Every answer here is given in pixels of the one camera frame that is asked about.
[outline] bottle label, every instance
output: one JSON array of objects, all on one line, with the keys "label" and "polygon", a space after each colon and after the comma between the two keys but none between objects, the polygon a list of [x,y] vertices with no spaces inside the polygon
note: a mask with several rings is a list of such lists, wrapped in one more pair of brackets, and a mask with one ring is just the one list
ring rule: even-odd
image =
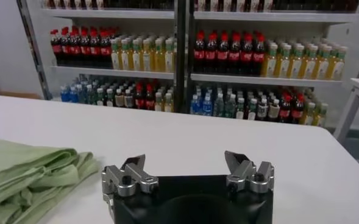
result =
[{"label": "bottle label", "polygon": [[207,51],[206,52],[206,59],[208,59],[208,60],[216,59],[216,52],[215,51]]},{"label": "bottle label", "polygon": [[265,54],[254,53],[254,62],[263,62],[265,59]]},{"label": "bottle label", "polygon": [[160,106],[159,104],[156,104],[155,111],[162,111],[162,106]]},{"label": "bottle label", "polygon": [[117,53],[112,53],[112,62],[113,62],[113,69],[120,70],[119,67],[119,58]]},{"label": "bottle label", "polygon": [[329,65],[329,62],[327,62],[327,61],[322,61],[320,63],[318,79],[325,79],[325,74],[327,73],[328,65]]},{"label": "bottle label", "polygon": [[82,47],[80,47],[80,50],[82,51],[82,54],[84,54],[84,55],[90,55],[91,54],[90,47],[82,46]]},{"label": "bottle label", "polygon": [[304,125],[312,125],[312,122],[313,122],[313,117],[312,116],[307,116],[305,118]]},{"label": "bottle label", "polygon": [[343,67],[344,67],[344,62],[339,61],[335,64],[335,67],[332,71],[332,79],[341,80]]},{"label": "bottle label", "polygon": [[293,60],[293,66],[291,68],[291,78],[292,79],[298,79],[299,77],[299,71],[301,68],[301,60]]},{"label": "bottle label", "polygon": [[248,119],[250,121],[254,121],[256,116],[257,116],[257,114],[255,112],[248,113]]},{"label": "bottle label", "polygon": [[289,68],[289,60],[283,60],[281,62],[281,69],[279,71],[279,76],[281,78],[287,78],[288,77],[288,68]]},{"label": "bottle label", "polygon": [[269,59],[267,62],[267,77],[274,76],[274,69],[275,69],[275,59]]},{"label": "bottle label", "polygon": [[91,47],[91,54],[92,55],[99,55],[101,53],[101,48],[100,47]]},{"label": "bottle label", "polygon": [[149,54],[143,54],[143,61],[144,61],[144,71],[146,72],[151,71],[151,60]]},{"label": "bottle label", "polygon": [[112,53],[112,48],[111,47],[101,47],[101,54],[102,55],[110,55]]},{"label": "bottle label", "polygon": [[127,53],[122,53],[121,54],[121,59],[123,60],[123,69],[124,70],[129,70],[128,54]]},{"label": "bottle label", "polygon": [[166,54],[166,72],[174,72],[174,69],[172,67],[172,54]]},{"label": "bottle label", "polygon": [[53,50],[53,53],[61,53],[62,52],[62,47],[61,45],[52,45],[52,50]]},{"label": "bottle label", "polygon": [[229,53],[229,60],[230,61],[238,61],[240,59],[240,53]]},{"label": "bottle label", "polygon": [[136,71],[141,71],[140,54],[139,53],[133,53],[133,65],[134,65]]},{"label": "bottle label", "polygon": [[243,117],[244,117],[243,111],[237,111],[237,112],[236,112],[236,119],[241,119],[241,120],[243,120]]},{"label": "bottle label", "polygon": [[217,52],[217,58],[219,60],[226,60],[228,58],[228,52],[227,51],[219,51],[219,52]]},{"label": "bottle label", "polygon": [[286,117],[289,117],[289,115],[290,115],[290,110],[280,110],[279,111],[279,116],[280,117],[286,118]]},{"label": "bottle label", "polygon": [[243,62],[249,62],[252,60],[252,53],[242,52],[240,54],[240,60]]},{"label": "bottle label", "polygon": [[195,59],[204,59],[205,52],[204,51],[194,51],[194,58]]}]

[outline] beverage display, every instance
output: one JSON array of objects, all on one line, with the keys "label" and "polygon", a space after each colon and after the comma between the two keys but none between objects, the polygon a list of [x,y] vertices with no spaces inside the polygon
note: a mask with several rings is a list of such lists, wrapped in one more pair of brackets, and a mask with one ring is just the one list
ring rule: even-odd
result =
[{"label": "beverage display", "polygon": [[265,37],[257,31],[253,35],[245,32],[242,37],[233,31],[232,38],[222,31],[219,39],[215,30],[206,43],[204,37],[204,31],[199,31],[194,45],[195,73],[340,80],[347,52],[346,47],[324,38],[322,42],[278,38],[265,43]]},{"label": "beverage display", "polygon": [[270,12],[271,10],[354,12],[359,0],[198,0],[197,11]]},{"label": "beverage display", "polygon": [[310,88],[197,86],[190,114],[324,127],[327,107]]},{"label": "beverage display", "polygon": [[120,35],[118,28],[73,26],[52,30],[51,46],[58,66],[128,71],[170,72],[175,69],[176,39],[173,36]]}]

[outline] plastic bottle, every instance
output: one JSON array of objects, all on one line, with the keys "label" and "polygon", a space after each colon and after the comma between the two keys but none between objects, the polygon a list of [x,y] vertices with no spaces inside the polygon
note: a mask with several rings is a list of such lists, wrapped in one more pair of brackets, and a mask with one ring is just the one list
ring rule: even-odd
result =
[{"label": "plastic bottle", "polygon": [[269,47],[269,54],[266,57],[266,60],[263,62],[262,77],[270,77],[274,76],[275,64],[276,64],[276,55],[277,55],[278,45],[275,43],[271,43]]},{"label": "plastic bottle", "polygon": [[257,104],[258,100],[252,98],[248,105],[247,120],[254,121],[257,116]]},{"label": "plastic bottle", "polygon": [[238,99],[238,108],[236,110],[236,119],[243,120],[244,118],[244,98],[240,97]]},{"label": "plastic bottle", "polygon": [[233,33],[233,41],[229,50],[228,70],[231,74],[238,74],[240,68],[240,35]]},{"label": "plastic bottle", "polygon": [[174,45],[172,39],[166,40],[165,72],[174,72]]},{"label": "plastic bottle", "polygon": [[308,57],[303,60],[302,66],[300,68],[299,78],[300,79],[311,79],[313,70],[316,66],[316,52],[318,47],[311,45],[309,48]]},{"label": "plastic bottle", "polygon": [[218,61],[217,70],[219,73],[227,72],[228,53],[229,53],[228,34],[226,31],[223,31],[221,35],[221,42],[217,50],[217,61]]},{"label": "plastic bottle", "polygon": [[230,99],[226,102],[225,117],[235,118],[236,112],[236,95],[231,94]]},{"label": "plastic bottle", "polygon": [[244,34],[244,44],[241,45],[240,62],[241,74],[252,74],[252,36]]},{"label": "plastic bottle", "polygon": [[205,59],[205,42],[204,42],[204,31],[197,33],[196,44],[194,45],[194,71],[204,71],[204,59]]},{"label": "plastic bottle", "polygon": [[205,50],[205,72],[216,72],[217,34],[211,33]]},{"label": "plastic bottle", "polygon": [[274,77],[287,79],[288,78],[288,69],[290,64],[290,50],[291,46],[286,44],[283,46],[283,53],[280,60],[277,60],[275,66]]},{"label": "plastic bottle", "polygon": [[217,99],[215,100],[215,106],[213,107],[213,116],[214,117],[224,117],[224,95],[222,93],[217,94]]},{"label": "plastic bottle", "polygon": [[279,99],[274,99],[272,104],[270,104],[269,114],[268,114],[268,121],[277,122],[278,115],[279,115]]}]

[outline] water bottle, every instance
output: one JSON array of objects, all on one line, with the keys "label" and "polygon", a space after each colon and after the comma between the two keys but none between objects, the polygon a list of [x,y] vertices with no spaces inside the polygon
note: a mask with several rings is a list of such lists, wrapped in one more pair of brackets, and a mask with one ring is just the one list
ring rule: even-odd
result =
[{"label": "water bottle", "polygon": [[211,101],[209,94],[205,96],[203,111],[204,111],[204,116],[211,116]]},{"label": "water bottle", "polygon": [[77,97],[77,91],[76,91],[76,87],[72,86],[71,87],[71,92],[69,94],[69,99],[72,103],[78,103],[79,99]]},{"label": "water bottle", "polygon": [[190,114],[198,114],[198,111],[199,111],[198,96],[197,94],[194,94],[193,99],[191,101]]}]

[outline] red label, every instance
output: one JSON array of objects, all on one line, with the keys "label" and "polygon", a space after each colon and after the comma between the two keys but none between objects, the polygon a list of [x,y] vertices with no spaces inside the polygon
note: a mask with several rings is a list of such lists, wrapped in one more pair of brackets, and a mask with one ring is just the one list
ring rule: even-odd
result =
[{"label": "red label", "polygon": [[101,47],[102,55],[110,55],[112,53],[111,47]]},{"label": "red label", "polygon": [[238,61],[240,58],[240,53],[229,53],[229,60],[231,61]]},{"label": "red label", "polygon": [[263,62],[265,54],[254,54],[254,62]]},{"label": "red label", "polygon": [[64,54],[70,54],[70,49],[69,49],[69,46],[62,46],[62,49],[63,49],[63,52]]},{"label": "red label", "polygon": [[301,118],[302,117],[302,111],[296,111],[296,110],[294,110],[294,111],[292,111],[291,112],[291,115],[292,115],[292,117],[294,117],[294,118]]},{"label": "red label", "polygon": [[280,117],[289,117],[289,114],[290,114],[290,110],[280,110],[279,111]]},{"label": "red label", "polygon": [[228,52],[217,52],[217,58],[220,60],[226,60],[228,58]]},{"label": "red label", "polygon": [[216,52],[215,51],[206,52],[206,59],[214,60],[215,58],[216,58]]},{"label": "red label", "polygon": [[61,45],[53,45],[52,50],[53,50],[53,53],[61,53],[62,47],[61,47]]},{"label": "red label", "polygon": [[91,47],[91,54],[92,54],[92,55],[99,55],[99,54],[101,54],[101,48],[100,48],[100,47]]},{"label": "red label", "polygon": [[240,54],[240,60],[244,61],[244,62],[249,62],[252,60],[252,53],[248,53],[248,52],[242,52]]},{"label": "red label", "polygon": [[195,59],[204,59],[205,52],[204,51],[194,51],[194,58]]},{"label": "red label", "polygon": [[85,55],[90,55],[91,54],[90,47],[80,47],[80,50],[82,51],[82,54],[85,54]]}]

